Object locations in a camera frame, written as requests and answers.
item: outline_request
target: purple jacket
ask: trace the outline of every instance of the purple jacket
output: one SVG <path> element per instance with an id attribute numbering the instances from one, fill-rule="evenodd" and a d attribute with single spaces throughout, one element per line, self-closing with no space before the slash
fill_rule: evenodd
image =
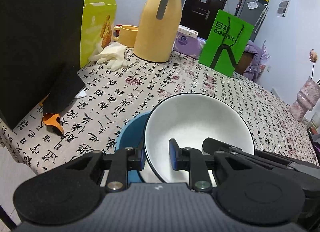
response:
<path id="1" fill-rule="evenodd" d="M 245 52 L 252 53 L 253 59 L 250 66 L 244 71 L 243 76 L 255 82 L 257 80 L 257 75 L 259 72 L 260 60 L 262 56 L 261 49 L 255 45 L 252 41 L 248 41 L 247 46 L 245 46 Z"/>

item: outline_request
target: metal screw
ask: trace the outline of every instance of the metal screw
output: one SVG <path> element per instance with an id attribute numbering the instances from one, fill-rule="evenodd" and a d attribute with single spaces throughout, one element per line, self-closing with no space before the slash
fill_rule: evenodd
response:
<path id="1" fill-rule="evenodd" d="M 210 187 L 210 183 L 207 182 L 207 181 L 204 181 L 204 180 L 200 180 L 200 181 L 197 181 L 195 183 L 195 186 L 198 188 L 198 189 L 207 189 Z"/>
<path id="2" fill-rule="evenodd" d="M 107 185 L 107 187 L 112 190 L 121 189 L 122 186 L 123 186 L 123 184 L 119 181 L 112 181 L 112 182 L 109 182 Z"/>

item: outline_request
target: pink vase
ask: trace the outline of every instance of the pink vase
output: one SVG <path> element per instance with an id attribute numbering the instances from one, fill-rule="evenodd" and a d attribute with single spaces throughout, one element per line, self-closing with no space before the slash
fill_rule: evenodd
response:
<path id="1" fill-rule="evenodd" d="M 297 93 L 297 100 L 289 106 L 289 111 L 296 120 L 301 121 L 308 110 L 312 111 L 319 98 L 320 87 L 309 77 Z"/>

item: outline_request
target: blue bowl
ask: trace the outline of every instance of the blue bowl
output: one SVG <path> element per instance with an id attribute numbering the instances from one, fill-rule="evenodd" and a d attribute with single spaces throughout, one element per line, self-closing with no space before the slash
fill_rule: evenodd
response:
<path id="1" fill-rule="evenodd" d="M 150 112 L 145 112 L 137 115 L 122 128 L 122 131 L 117 139 L 116 150 L 125 147 L 138 147 L 142 139 L 144 126 L 149 114 Z M 128 183 L 132 182 L 142 182 L 138 171 L 128 172 Z"/>

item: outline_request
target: dark brown door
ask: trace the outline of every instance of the dark brown door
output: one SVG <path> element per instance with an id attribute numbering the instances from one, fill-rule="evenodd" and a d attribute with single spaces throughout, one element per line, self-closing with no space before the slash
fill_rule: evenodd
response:
<path id="1" fill-rule="evenodd" d="M 198 36 L 207 39 L 217 16 L 227 0 L 186 0 L 181 25 L 199 32 Z"/>

